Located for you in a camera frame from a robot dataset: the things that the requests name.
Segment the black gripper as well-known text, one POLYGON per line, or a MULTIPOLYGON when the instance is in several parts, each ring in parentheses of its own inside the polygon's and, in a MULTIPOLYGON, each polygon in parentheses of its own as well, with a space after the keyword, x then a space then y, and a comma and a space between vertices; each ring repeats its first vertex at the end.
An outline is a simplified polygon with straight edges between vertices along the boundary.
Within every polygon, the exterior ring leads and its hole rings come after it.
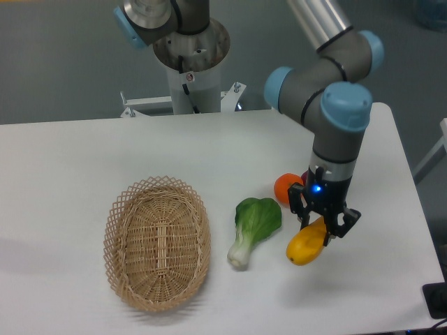
POLYGON ((298 217, 300 230, 309 225, 309 213, 314 211, 323 215, 326 228, 324 246, 331 239, 343 238, 361 217, 358 210, 345 205, 351 180, 352 176, 334 180, 333 175, 326 175, 322 167, 309 166, 305 186, 295 182, 288 189, 289 207, 298 217))

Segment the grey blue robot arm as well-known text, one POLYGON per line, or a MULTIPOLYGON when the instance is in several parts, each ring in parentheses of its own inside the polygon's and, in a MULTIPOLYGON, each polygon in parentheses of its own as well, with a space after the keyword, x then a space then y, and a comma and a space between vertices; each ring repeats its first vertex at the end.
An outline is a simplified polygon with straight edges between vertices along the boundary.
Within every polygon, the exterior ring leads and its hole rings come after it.
MULTIPOLYGON (((355 30, 336 1, 290 1, 289 6, 318 61, 301 73, 274 70, 264 98, 314 134, 305 182, 288 189, 288 203, 303 228, 311 213, 322 215, 330 240, 343 237, 360 218, 346 204, 372 108, 372 95, 360 81, 382 64, 384 48, 372 32, 355 30)), ((210 17, 208 1, 124 1, 114 16, 132 46, 152 46, 173 74, 176 114, 221 109, 220 82, 204 76, 222 64, 230 38, 210 17)))

